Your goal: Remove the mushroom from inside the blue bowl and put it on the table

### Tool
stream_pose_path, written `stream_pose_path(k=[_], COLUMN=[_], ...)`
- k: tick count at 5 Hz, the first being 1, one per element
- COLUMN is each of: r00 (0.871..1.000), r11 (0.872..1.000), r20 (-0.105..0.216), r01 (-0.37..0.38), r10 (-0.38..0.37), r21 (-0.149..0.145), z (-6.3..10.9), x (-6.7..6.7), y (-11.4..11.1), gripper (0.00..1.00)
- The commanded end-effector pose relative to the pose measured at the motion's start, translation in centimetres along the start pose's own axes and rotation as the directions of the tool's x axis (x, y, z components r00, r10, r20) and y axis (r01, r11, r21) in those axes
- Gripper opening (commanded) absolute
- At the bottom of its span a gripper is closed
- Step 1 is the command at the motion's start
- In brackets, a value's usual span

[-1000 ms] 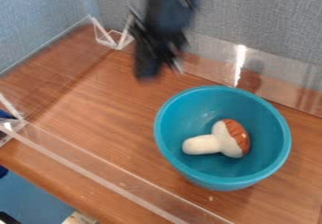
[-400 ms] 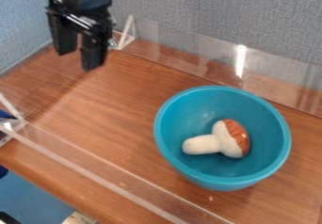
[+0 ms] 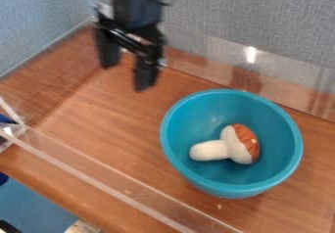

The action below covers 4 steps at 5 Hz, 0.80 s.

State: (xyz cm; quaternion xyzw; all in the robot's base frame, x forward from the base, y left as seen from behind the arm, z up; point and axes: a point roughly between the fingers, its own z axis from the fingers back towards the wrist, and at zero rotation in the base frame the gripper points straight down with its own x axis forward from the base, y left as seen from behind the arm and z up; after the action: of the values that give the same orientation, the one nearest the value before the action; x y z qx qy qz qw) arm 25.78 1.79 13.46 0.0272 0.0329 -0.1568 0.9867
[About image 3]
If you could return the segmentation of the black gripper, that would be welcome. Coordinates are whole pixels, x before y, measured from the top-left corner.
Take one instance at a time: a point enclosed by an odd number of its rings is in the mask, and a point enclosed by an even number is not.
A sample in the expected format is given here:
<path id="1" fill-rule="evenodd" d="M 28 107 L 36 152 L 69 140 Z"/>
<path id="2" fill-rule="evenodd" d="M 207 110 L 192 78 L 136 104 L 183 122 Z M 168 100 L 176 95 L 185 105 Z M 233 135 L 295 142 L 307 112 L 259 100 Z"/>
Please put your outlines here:
<path id="1" fill-rule="evenodd" d="M 159 23 L 164 5 L 163 0 L 111 0 L 111 16 L 101 7 L 95 7 L 100 65 L 108 69 L 119 64 L 120 48 L 136 54 L 133 87 L 137 92 L 156 85 L 160 74 L 157 66 L 147 61 L 163 57 L 167 41 Z"/>

